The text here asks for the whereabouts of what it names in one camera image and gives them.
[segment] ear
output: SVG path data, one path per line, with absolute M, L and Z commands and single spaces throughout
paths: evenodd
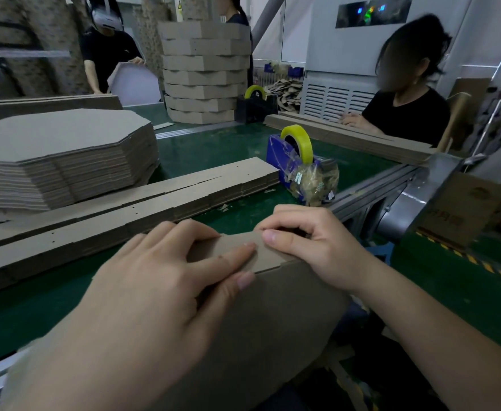
M 424 57 L 421 61 L 419 61 L 418 66 L 416 68 L 416 76 L 421 78 L 429 65 L 431 64 L 431 59 L 428 57 Z

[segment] neck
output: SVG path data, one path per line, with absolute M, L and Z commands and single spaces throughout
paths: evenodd
M 239 10 L 237 10 L 235 6 L 232 3 L 230 3 L 230 6 L 228 7 L 226 12 L 226 21 L 231 19 L 235 14 L 239 14 Z
M 104 27 L 101 27 L 101 26 L 95 26 L 94 27 L 100 34 L 103 34 L 104 36 L 113 36 L 115 34 L 115 31 L 112 30 L 112 29 L 106 29 Z
M 428 91 L 429 87 L 423 79 L 420 79 L 418 83 L 409 85 L 405 89 L 402 89 L 395 93 L 393 105 L 399 106 L 413 102 L 418 98 L 424 96 Z

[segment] person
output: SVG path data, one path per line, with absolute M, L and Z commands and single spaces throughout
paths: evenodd
M 116 0 L 108 0 L 111 13 L 115 13 L 123 22 Z M 104 0 L 89 0 L 87 12 L 92 20 L 92 9 L 103 6 Z M 119 62 L 131 62 L 143 65 L 142 54 L 134 39 L 123 31 L 93 24 L 80 37 L 80 48 L 85 66 L 85 74 L 90 88 L 95 94 L 108 91 L 108 78 Z
M 241 0 L 216 0 L 216 10 L 220 16 L 226 17 L 226 23 L 237 23 L 250 26 L 249 19 L 241 7 Z M 247 71 L 248 86 L 254 85 L 254 61 L 250 55 L 250 67 Z
M 309 238 L 287 232 L 293 228 Z M 450 410 L 501 411 L 501 347 L 368 253 L 328 209 L 278 205 L 256 230 L 373 309 Z M 240 271 L 254 243 L 187 262 L 194 241 L 218 236 L 186 220 L 162 222 L 127 242 L 79 305 L 34 345 L 0 411 L 151 406 L 203 358 L 237 294 L 255 280 Z M 195 297 L 217 282 L 198 309 Z
M 450 41 L 432 14 L 396 30 L 376 63 L 379 92 L 362 115 L 347 113 L 341 123 L 436 147 L 448 126 L 450 108 L 427 81 L 441 73 L 439 63 Z

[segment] display screen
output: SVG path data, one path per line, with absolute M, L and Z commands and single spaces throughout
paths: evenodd
M 406 23 L 412 0 L 370 0 L 342 4 L 336 28 L 383 26 Z

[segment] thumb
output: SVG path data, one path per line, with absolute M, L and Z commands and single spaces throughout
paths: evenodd
M 254 281 L 253 272 L 238 272 L 219 283 L 191 321 L 188 333 L 196 359 L 201 359 L 210 346 L 222 319 L 241 290 Z
M 303 238 L 292 232 L 266 229 L 262 232 L 262 238 L 269 247 L 302 258 L 311 265 L 316 263 L 315 257 L 320 253 L 318 242 Z

